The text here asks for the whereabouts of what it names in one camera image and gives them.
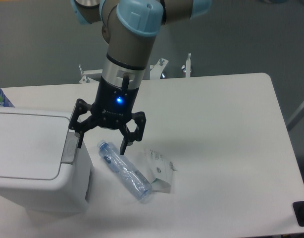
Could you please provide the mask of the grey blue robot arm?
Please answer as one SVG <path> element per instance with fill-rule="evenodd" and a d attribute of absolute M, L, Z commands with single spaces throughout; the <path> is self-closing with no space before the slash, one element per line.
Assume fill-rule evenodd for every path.
<path fill-rule="evenodd" d="M 106 60 L 95 101 L 76 101 L 69 129 L 78 143 L 97 126 L 119 130 L 120 153 L 141 141 L 146 125 L 144 112 L 132 111 L 157 34 L 162 25 L 192 19 L 209 11 L 209 0 L 73 0 L 82 24 L 102 22 L 108 43 Z"/>

